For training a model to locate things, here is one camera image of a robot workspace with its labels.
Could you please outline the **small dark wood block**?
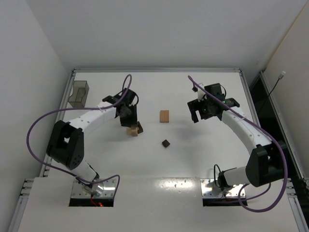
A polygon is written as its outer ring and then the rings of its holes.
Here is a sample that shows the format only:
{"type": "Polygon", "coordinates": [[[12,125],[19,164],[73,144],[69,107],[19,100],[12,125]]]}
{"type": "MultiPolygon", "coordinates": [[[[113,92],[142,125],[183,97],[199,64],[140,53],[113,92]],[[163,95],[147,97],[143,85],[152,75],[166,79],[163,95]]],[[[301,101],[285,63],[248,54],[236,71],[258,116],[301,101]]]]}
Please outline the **small dark wood block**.
{"type": "Polygon", "coordinates": [[[163,146],[164,148],[166,148],[166,147],[170,146],[170,142],[169,142],[168,140],[164,140],[164,141],[162,142],[162,146],[163,146]]]}

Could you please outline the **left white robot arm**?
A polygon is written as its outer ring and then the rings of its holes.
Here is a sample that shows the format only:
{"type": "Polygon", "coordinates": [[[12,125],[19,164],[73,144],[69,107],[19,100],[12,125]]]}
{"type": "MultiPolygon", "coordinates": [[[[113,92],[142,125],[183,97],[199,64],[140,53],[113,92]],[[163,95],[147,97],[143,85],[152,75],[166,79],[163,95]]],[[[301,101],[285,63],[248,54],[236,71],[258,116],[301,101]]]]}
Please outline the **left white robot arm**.
{"type": "Polygon", "coordinates": [[[95,110],[68,122],[55,123],[47,146],[47,155],[70,170],[85,192],[95,197],[103,196],[104,181],[86,161],[84,138],[104,123],[119,118],[122,127],[137,126],[138,95],[124,88],[114,96],[105,97],[95,110]]]}

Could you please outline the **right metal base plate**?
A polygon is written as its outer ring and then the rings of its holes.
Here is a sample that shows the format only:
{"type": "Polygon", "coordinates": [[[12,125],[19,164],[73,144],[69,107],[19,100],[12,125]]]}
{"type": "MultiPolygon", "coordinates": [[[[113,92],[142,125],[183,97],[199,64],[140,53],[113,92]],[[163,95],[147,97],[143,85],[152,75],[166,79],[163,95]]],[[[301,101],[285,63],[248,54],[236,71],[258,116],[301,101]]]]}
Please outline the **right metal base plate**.
{"type": "Polygon", "coordinates": [[[246,198],[245,190],[243,189],[242,191],[240,191],[240,189],[243,187],[242,184],[233,185],[232,187],[227,187],[224,190],[221,190],[219,187],[215,185],[213,178],[201,179],[200,184],[201,184],[201,193],[202,193],[203,199],[237,200],[238,196],[240,196],[241,199],[246,198]]]}

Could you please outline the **dark wood arch block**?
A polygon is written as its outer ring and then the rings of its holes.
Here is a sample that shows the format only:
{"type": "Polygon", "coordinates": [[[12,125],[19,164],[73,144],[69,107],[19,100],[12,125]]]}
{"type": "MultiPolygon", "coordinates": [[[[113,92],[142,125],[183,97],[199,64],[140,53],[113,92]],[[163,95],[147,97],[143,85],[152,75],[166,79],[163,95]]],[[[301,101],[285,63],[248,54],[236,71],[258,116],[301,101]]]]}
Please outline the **dark wood arch block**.
{"type": "Polygon", "coordinates": [[[137,133],[143,133],[143,127],[141,126],[141,123],[139,121],[137,122],[137,133]]]}

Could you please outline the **grey plastic block box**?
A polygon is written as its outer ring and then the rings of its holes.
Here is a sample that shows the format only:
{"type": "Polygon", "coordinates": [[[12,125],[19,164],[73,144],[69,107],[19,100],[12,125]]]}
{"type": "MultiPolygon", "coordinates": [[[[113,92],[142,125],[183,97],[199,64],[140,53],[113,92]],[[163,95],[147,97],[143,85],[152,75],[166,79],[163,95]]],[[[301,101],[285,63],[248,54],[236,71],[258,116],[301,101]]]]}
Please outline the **grey plastic block box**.
{"type": "Polygon", "coordinates": [[[88,82],[74,81],[72,87],[72,94],[69,97],[68,103],[72,108],[84,108],[89,92],[88,82]]]}

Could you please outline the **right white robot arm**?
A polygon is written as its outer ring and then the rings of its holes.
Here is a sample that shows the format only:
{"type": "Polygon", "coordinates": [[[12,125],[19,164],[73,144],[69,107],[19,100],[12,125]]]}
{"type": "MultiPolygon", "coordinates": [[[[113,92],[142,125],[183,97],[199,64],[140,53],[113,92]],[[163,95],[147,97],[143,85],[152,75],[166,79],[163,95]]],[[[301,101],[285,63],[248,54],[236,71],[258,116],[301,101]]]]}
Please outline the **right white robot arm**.
{"type": "Polygon", "coordinates": [[[193,122],[217,117],[234,132],[249,153],[246,166],[219,172],[216,180],[218,188],[225,190],[239,184],[260,187],[284,178],[284,143],[275,143],[248,123],[240,104],[233,98],[226,98],[225,89],[219,83],[194,85],[192,90],[197,93],[197,99],[187,105],[193,122]]]}

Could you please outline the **small light wood cube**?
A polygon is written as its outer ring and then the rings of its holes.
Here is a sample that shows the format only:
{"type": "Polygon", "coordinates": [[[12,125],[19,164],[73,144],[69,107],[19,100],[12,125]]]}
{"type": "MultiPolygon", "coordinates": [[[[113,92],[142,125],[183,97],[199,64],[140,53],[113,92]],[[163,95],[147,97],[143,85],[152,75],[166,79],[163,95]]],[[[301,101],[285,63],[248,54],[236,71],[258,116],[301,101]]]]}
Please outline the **small light wood cube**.
{"type": "Polygon", "coordinates": [[[127,128],[126,132],[127,132],[127,135],[131,135],[132,134],[132,129],[131,128],[127,128]]]}

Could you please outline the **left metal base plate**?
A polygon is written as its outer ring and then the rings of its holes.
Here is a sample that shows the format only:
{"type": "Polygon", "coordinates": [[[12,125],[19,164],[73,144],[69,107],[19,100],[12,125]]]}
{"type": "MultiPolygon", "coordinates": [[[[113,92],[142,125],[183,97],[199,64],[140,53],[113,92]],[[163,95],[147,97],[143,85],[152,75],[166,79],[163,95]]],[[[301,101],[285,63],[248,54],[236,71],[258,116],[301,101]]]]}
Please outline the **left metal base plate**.
{"type": "Polygon", "coordinates": [[[90,199],[91,196],[95,199],[111,199],[114,197],[116,184],[116,179],[110,179],[90,187],[75,180],[70,196],[72,199],[90,199]]]}

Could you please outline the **metal base plate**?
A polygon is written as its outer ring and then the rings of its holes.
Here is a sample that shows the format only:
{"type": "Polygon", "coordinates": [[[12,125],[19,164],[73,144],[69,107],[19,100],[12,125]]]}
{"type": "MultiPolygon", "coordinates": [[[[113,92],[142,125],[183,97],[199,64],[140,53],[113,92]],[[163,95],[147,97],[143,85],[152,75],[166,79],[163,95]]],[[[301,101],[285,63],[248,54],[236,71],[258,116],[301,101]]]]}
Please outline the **metal base plate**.
{"type": "Polygon", "coordinates": [[[246,198],[245,190],[243,189],[242,191],[240,191],[240,189],[243,187],[242,184],[233,185],[232,187],[227,187],[224,190],[221,190],[219,187],[215,185],[213,178],[201,179],[200,184],[201,184],[201,193],[202,193],[203,199],[237,200],[238,196],[240,196],[241,199],[246,198]]]}
{"type": "Polygon", "coordinates": [[[75,180],[70,196],[72,199],[90,199],[91,196],[95,199],[111,199],[114,197],[116,184],[116,179],[110,179],[90,187],[75,180]]]}

